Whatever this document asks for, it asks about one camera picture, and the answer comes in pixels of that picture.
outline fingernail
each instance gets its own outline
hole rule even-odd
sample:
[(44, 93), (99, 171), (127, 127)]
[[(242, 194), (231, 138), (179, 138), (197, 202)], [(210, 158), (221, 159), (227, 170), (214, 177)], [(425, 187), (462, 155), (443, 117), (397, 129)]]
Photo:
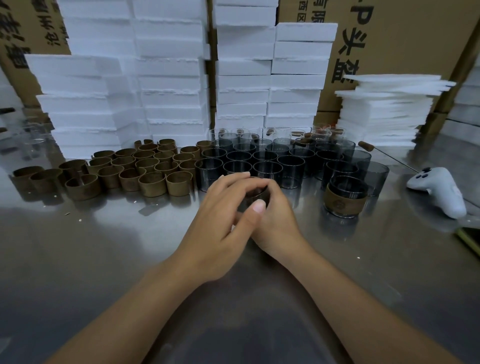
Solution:
[(266, 209), (266, 203), (264, 200), (256, 200), (252, 204), (252, 209), (257, 213), (257, 214), (262, 214), (265, 209)]

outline hand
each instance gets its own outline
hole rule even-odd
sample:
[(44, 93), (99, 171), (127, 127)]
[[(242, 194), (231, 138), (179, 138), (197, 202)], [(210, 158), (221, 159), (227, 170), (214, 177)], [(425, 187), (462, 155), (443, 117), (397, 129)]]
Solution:
[(268, 185), (270, 203), (252, 238), (257, 245), (280, 263), (300, 246), (308, 243), (302, 236), (290, 202), (275, 181)]
[(170, 257), (198, 285), (219, 279), (232, 268), (262, 219), (265, 202), (258, 200), (232, 230), (245, 194), (255, 188), (265, 188), (270, 182), (249, 177), (249, 172), (234, 173), (221, 176), (212, 184), (180, 246)]

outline forearm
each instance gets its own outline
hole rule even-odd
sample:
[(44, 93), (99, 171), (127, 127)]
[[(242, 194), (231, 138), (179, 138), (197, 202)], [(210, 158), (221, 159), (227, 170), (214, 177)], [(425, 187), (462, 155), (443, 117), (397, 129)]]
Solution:
[(141, 363), (167, 320), (197, 286), (175, 262), (163, 262), (46, 364)]
[(376, 301), (308, 243), (301, 246), (279, 261), (312, 296), (356, 364), (460, 363)]

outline person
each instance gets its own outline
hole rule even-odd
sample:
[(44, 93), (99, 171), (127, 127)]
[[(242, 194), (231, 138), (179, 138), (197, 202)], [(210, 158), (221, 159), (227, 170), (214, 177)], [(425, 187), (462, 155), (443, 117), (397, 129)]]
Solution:
[[(271, 194), (268, 208), (257, 200), (237, 212), (247, 192), (265, 187)], [(215, 181), (178, 249), (46, 364), (141, 363), (182, 301), (224, 276), (250, 237), (304, 286), (356, 364), (460, 363), (311, 248), (278, 184), (246, 172)]]

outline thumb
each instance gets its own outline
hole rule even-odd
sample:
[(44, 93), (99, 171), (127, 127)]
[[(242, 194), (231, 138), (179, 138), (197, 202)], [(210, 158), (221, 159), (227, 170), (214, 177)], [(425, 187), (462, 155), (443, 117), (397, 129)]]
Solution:
[(262, 220), (266, 209), (264, 200), (256, 200), (241, 216), (235, 229), (225, 238), (229, 243), (245, 245)]

